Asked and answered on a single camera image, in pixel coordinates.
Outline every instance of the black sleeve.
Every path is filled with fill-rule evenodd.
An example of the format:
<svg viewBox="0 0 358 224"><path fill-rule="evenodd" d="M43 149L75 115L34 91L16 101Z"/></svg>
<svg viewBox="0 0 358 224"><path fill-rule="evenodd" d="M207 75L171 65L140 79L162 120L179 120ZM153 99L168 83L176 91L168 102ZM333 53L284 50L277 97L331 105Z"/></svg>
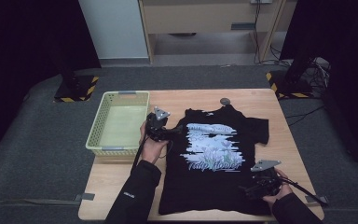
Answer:
<svg viewBox="0 0 358 224"><path fill-rule="evenodd" d="M246 118L246 125L249 128L249 134L255 140L255 143L267 144L269 142L269 120Z"/></svg>
<svg viewBox="0 0 358 224"><path fill-rule="evenodd" d="M148 161L139 161L118 194L104 223L146 223L161 171Z"/></svg>
<svg viewBox="0 0 358 224"><path fill-rule="evenodd" d="M294 193L277 200L272 205L272 214L280 224L323 223Z"/></svg>

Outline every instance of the gray floor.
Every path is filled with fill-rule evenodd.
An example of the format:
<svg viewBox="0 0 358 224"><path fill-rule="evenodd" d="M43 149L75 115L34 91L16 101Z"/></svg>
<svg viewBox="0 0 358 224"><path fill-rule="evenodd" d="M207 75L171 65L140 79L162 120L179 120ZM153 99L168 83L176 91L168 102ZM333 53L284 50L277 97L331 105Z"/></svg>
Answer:
<svg viewBox="0 0 358 224"><path fill-rule="evenodd" d="M72 201L84 191L93 160L84 145L105 91L268 88L267 71L281 69L254 65L255 47L242 41L250 40L249 34L162 35L159 40L153 64L113 63L78 72L100 77L89 102L53 103L60 77L30 90L0 144L0 200ZM277 37L273 47L281 46ZM321 104L280 101L285 116L305 114ZM290 130L316 192L330 200L324 222L358 223L358 162L346 153L326 111L308 115ZM77 206L0 204L0 223L88 223L77 211Z"/></svg>

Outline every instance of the black t-shirt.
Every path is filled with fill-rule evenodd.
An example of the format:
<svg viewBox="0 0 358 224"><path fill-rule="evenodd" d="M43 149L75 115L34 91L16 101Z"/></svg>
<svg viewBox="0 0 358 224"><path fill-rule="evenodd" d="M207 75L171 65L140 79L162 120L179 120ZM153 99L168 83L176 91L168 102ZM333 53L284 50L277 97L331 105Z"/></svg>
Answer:
<svg viewBox="0 0 358 224"><path fill-rule="evenodd" d="M269 215L267 203L249 201L239 186L255 185L255 144L269 140L267 119L246 118L232 105L215 111L186 110L167 154L158 212L219 209Z"/></svg>

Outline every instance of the person's arm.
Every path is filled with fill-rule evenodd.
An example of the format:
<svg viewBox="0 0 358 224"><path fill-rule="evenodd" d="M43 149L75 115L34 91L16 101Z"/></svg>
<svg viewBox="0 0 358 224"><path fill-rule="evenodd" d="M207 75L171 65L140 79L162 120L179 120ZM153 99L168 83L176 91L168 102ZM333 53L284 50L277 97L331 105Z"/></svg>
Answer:
<svg viewBox="0 0 358 224"><path fill-rule="evenodd" d="M145 134L145 123L140 130L141 144ZM104 223L146 223L161 177L161 171L154 164L167 143L146 138L141 160L118 194Z"/></svg>
<svg viewBox="0 0 358 224"><path fill-rule="evenodd" d="M287 178L279 169L276 172ZM322 221L293 193L289 184L282 183L281 190L275 196L264 196L263 200L269 204L272 214L280 224L318 224Z"/></svg>
<svg viewBox="0 0 358 224"><path fill-rule="evenodd" d="M276 200L272 205L272 214L280 224L323 223L294 193Z"/></svg>

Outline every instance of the t-shirt sleeve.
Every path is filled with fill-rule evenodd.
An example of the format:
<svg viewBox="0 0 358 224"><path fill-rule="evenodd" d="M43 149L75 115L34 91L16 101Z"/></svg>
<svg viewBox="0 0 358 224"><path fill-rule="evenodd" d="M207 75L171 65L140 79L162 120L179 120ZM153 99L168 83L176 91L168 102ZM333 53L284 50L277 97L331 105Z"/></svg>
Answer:
<svg viewBox="0 0 358 224"><path fill-rule="evenodd" d="M267 144L269 142L269 120L247 118L246 126L249 134L254 138L255 143Z"/></svg>

